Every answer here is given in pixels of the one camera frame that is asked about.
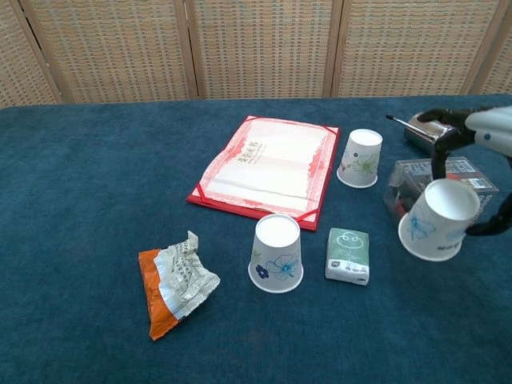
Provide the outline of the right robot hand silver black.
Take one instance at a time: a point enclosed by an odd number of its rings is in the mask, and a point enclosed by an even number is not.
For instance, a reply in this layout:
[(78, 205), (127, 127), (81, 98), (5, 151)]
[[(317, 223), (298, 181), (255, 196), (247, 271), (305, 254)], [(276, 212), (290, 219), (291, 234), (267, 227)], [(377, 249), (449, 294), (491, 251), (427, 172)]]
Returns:
[(478, 144), (511, 160), (511, 107), (478, 109), (436, 108), (420, 113), (419, 122), (436, 121), (451, 128), (434, 142), (431, 158), (433, 179), (446, 176), (451, 151)]

